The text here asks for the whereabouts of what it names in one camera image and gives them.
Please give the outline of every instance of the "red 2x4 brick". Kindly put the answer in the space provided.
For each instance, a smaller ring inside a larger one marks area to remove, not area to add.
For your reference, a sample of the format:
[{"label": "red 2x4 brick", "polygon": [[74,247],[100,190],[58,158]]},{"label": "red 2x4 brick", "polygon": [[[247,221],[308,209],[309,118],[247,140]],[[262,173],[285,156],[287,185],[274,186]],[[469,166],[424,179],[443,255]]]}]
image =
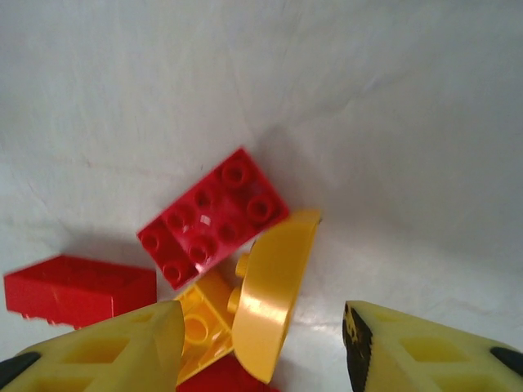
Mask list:
[{"label": "red 2x4 brick", "polygon": [[3,279],[8,310],[77,329],[156,302],[153,270],[74,256],[57,256]]},{"label": "red 2x4 brick", "polygon": [[283,220],[288,208],[244,149],[238,149],[138,233],[174,288]]}]

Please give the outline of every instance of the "yellow plastic claw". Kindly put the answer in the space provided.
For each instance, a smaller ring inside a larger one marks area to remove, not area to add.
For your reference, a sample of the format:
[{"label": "yellow plastic claw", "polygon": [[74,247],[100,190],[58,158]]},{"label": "yellow plastic claw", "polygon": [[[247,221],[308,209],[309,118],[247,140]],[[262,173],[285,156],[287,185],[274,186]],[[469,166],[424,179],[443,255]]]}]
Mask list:
[{"label": "yellow plastic claw", "polygon": [[177,301],[159,302],[29,347],[2,392],[173,392],[184,339]]},{"label": "yellow plastic claw", "polygon": [[345,306],[355,392],[518,392],[523,354],[490,339],[363,301]]}]

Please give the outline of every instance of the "lego stud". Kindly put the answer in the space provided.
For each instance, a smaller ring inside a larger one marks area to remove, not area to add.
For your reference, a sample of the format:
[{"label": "lego stud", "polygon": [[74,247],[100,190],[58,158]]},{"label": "lego stud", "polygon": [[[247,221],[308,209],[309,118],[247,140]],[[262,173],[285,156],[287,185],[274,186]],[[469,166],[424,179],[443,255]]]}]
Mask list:
[{"label": "lego stud", "polygon": [[247,217],[255,224],[266,223],[275,211],[275,205],[266,194],[252,198],[247,205]]},{"label": "lego stud", "polygon": [[216,190],[211,188],[199,189],[194,194],[194,202],[198,208],[210,208],[211,206],[218,204],[219,194]]},{"label": "lego stud", "polygon": [[182,205],[173,208],[168,212],[165,223],[171,230],[185,231],[185,229],[194,223],[194,210],[190,206]]},{"label": "lego stud", "polygon": [[214,239],[208,236],[198,237],[190,246],[189,257],[198,264],[205,263],[210,257],[214,256],[217,244]]},{"label": "lego stud", "polygon": [[242,254],[242,256],[239,257],[238,263],[236,264],[236,276],[238,278],[244,278],[245,273],[247,272],[247,264],[248,264],[248,253]]},{"label": "lego stud", "polygon": [[197,314],[187,314],[185,317],[186,340],[199,345],[207,340],[209,335],[208,325],[205,320]]},{"label": "lego stud", "polygon": [[218,238],[223,243],[233,243],[241,235],[240,228],[232,222],[227,222],[218,228]]},{"label": "lego stud", "polygon": [[181,271],[179,270],[178,266],[173,263],[167,263],[164,265],[162,268],[162,274],[171,284],[180,282]]},{"label": "lego stud", "polygon": [[240,287],[235,287],[232,293],[230,294],[229,301],[227,302],[227,311],[229,313],[236,313],[236,311],[238,311],[240,294]]},{"label": "lego stud", "polygon": [[250,181],[248,166],[239,160],[226,163],[221,169],[221,180],[227,188],[241,188]]},{"label": "lego stud", "polygon": [[141,244],[148,252],[157,252],[159,249],[159,240],[153,233],[145,233],[140,238]]}]

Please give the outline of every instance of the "black rubber tip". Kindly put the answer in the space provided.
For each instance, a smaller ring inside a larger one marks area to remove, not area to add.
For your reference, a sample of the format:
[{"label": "black rubber tip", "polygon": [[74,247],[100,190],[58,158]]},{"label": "black rubber tip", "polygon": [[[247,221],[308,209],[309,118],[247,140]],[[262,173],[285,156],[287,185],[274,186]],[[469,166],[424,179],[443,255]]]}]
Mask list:
[{"label": "black rubber tip", "polygon": [[[354,328],[346,325],[347,318],[352,319]],[[364,392],[372,355],[373,333],[358,312],[348,306],[345,307],[342,332],[352,390]]]},{"label": "black rubber tip", "polygon": [[31,351],[0,362],[0,389],[16,379],[42,355]]},{"label": "black rubber tip", "polygon": [[523,377],[523,353],[504,347],[493,347],[490,353],[499,359],[503,365]]}]

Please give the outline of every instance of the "yellow lego brick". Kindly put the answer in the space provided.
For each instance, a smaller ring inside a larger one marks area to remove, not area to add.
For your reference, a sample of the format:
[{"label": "yellow lego brick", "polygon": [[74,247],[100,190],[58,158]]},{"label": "yellow lego brick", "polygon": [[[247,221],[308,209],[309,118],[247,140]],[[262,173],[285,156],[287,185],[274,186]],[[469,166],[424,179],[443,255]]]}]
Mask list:
[{"label": "yellow lego brick", "polygon": [[232,287],[211,270],[176,298],[181,302],[186,325],[178,384],[232,351],[230,330],[234,316],[227,312],[231,293]]},{"label": "yellow lego brick", "polygon": [[319,222],[318,210],[293,213],[263,234],[236,267],[244,281],[228,304],[235,313],[235,354],[245,370],[265,383],[287,336]]}]

